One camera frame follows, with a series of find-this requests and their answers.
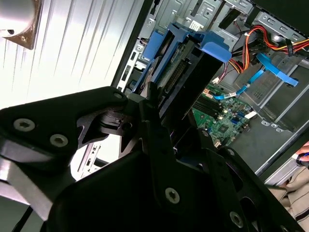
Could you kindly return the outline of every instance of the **white connector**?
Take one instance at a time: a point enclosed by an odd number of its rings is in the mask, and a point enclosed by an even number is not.
[[[219,83],[219,78],[216,77],[216,78],[214,78],[211,82],[212,82],[213,84],[217,84],[217,83]]]

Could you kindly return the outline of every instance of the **red wire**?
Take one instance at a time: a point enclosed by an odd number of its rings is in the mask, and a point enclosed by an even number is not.
[[[263,40],[268,47],[270,47],[271,49],[273,49],[275,51],[282,51],[286,54],[288,53],[287,47],[277,47],[276,45],[272,44],[268,40],[267,31],[263,26],[256,25],[248,32],[248,35],[245,39],[245,45],[244,45],[244,48],[242,50],[243,67],[241,67],[236,61],[231,59],[231,61],[240,68],[241,72],[243,72],[244,70],[246,70],[249,67],[249,63],[250,63],[250,54],[249,54],[249,48],[248,48],[249,36],[256,30],[261,30],[263,32]],[[299,51],[299,50],[301,50],[301,49],[303,49],[304,47],[307,47],[307,46],[309,46],[309,41],[304,41],[303,43],[300,42],[297,45],[293,45],[293,50],[294,50],[294,52],[297,52],[297,51]]]

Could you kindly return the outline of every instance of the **person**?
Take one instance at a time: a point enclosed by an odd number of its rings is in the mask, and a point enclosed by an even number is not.
[[[307,142],[296,154],[309,153],[309,142]],[[303,156],[301,161],[309,161],[309,156]],[[298,224],[309,232],[309,170],[302,167],[279,189],[270,189],[284,208],[298,222]]]

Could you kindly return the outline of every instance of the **sheet metal panel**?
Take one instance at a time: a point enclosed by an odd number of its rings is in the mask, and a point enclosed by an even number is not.
[[[0,38],[0,109],[111,84],[144,0],[44,0],[34,50]]]

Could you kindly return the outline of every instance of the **metal bracket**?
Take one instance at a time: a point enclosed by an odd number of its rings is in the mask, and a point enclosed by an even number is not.
[[[23,46],[29,50],[32,50],[34,48],[38,23],[41,14],[42,0],[33,0],[33,3],[35,8],[35,16],[31,27],[25,32],[18,34],[16,36],[5,37],[5,39],[12,41],[13,43],[16,43],[20,46]]]

